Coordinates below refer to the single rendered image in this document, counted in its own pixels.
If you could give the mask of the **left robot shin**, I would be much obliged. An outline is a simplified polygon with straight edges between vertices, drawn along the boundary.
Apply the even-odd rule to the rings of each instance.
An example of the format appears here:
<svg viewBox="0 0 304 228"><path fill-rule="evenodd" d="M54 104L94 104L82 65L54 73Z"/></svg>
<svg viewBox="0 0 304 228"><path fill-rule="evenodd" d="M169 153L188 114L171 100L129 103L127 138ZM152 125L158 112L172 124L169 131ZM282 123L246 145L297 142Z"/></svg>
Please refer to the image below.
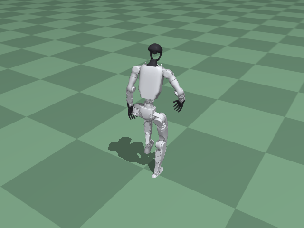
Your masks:
<svg viewBox="0 0 304 228"><path fill-rule="evenodd" d="M152 134L152 125L153 121L146 121L144 120L144 132L145 132L145 139L146 139L146 147L150 147L150 141L151 141L151 134Z"/></svg>

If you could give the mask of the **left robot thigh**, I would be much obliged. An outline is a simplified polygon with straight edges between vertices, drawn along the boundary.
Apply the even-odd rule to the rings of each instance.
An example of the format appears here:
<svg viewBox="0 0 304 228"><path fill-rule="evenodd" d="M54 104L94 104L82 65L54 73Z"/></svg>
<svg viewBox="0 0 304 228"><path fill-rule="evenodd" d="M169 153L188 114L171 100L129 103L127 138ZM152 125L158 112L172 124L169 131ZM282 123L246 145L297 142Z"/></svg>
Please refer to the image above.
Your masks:
<svg viewBox="0 0 304 228"><path fill-rule="evenodd" d="M132 110L132 115L135 116L139 116L139 112L140 112L140 106L143 105L142 103L136 103L133 106L133 110ZM146 120L148 122L150 122L151 120Z"/></svg>

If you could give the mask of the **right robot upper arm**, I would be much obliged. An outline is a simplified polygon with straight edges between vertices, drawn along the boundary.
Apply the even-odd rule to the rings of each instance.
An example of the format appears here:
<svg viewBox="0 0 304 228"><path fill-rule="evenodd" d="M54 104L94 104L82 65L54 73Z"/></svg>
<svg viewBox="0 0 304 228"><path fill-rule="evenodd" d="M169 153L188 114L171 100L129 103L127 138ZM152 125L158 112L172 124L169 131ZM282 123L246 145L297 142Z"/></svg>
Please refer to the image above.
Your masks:
<svg viewBox="0 0 304 228"><path fill-rule="evenodd" d="M184 94L184 92L182 91L182 89L179 86L179 83L178 83L176 77L174 76L174 73L171 70L165 69L165 68L162 69L162 72L163 72L164 78L168 79L171 86L175 89L175 91L174 91L175 95L178 97L178 96L181 96L182 94Z"/></svg>

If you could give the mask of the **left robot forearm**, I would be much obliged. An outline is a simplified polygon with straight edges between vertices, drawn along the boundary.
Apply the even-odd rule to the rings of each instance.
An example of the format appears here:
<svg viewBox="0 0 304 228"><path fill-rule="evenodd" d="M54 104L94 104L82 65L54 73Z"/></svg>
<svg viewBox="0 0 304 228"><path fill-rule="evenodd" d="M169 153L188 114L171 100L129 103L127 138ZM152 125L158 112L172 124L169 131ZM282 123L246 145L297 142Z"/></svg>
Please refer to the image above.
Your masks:
<svg viewBox="0 0 304 228"><path fill-rule="evenodd" d="M126 90L126 95L127 95L126 101L129 104L129 107L133 106L133 93Z"/></svg>

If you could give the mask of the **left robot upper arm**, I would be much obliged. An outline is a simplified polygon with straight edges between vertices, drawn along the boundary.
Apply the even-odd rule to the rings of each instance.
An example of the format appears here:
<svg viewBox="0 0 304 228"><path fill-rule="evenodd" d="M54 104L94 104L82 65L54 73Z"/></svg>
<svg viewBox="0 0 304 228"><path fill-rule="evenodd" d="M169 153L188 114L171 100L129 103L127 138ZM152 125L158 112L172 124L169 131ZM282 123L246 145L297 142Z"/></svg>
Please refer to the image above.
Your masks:
<svg viewBox="0 0 304 228"><path fill-rule="evenodd" d="M128 83L128 86L127 86L127 91L129 91L131 93L135 92L135 90L136 90L136 87L134 86L134 84L135 84L135 82L138 78L140 67L141 67L141 65L134 66L132 68L132 72L131 72L131 75L130 75L130 78L129 78L129 83Z"/></svg>

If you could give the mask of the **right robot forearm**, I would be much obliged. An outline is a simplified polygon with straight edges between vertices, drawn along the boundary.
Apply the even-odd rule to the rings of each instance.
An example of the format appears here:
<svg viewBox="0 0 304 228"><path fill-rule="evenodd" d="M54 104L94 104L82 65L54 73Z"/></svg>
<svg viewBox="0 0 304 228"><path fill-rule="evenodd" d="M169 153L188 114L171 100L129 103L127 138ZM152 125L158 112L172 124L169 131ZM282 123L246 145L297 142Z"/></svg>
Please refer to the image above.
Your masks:
<svg viewBox="0 0 304 228"><path fill-rule="evenodd" d="M181 89L182 89L182 88L181 88ZM183 91L183 89L182 89L182 91ZM183 92L184 92L184 91L183 91ZM182 94L181 96L178 96L178 99L179 99L180 103L182 103L184 100L186 100L186 99L185 99L185 93Z"/></svg>

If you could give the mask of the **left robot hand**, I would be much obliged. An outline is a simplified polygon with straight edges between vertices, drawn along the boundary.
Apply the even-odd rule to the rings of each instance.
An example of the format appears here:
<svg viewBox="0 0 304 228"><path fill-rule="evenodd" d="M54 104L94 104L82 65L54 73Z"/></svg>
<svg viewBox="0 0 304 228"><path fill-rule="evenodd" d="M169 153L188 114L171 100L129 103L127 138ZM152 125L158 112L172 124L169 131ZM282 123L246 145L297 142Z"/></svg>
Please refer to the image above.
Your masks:
<svg viewBox="0 0 304 228"><path fill-rule="evenodd" d="M133 117L134 117L134 115L133 115L133 117L132 117L132 110L133 110L133 106L131 106L131 107L129 107L129 104L127 103L127 106L128 106L128 116L129 116L129 118L130 118L130 116L131 116L131 118L133 119ZM137 116L136 116L137 117ZM131 119L130 118L130 119ZM134 117L134 119L135 119L135 117Z"/></svg>

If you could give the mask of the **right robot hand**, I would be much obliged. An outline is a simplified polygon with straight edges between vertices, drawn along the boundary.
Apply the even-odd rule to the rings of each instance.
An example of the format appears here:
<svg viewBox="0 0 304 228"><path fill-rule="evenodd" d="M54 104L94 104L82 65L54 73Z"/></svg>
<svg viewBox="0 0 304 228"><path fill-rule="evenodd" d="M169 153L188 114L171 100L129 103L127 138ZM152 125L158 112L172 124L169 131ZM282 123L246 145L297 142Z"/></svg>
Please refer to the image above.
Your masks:
<svg viewBox="0 0 304 228"><path fill-rule="evenodd" d="M177 103L176 103L177 107L179 106L177 110L179 110L179 109L181 110L182 107L183 107L183 104L184 104L185 100L184 100L182 103L180 103L179 100L175 100L173 103L175 103L175 102L177 102ZM175 106L176 106L176 105L175 105ZM173 107L175 107L175 106L173 106ZM177 107L176 107L176 108L177 108ZM176 109L176 108L175 108L175 109ZM176 110L176 111L177 111L177 110ZM179 110L179 111L180 111L180 110ZM178 111L178 112L179 112L179 111Z"/></svg>

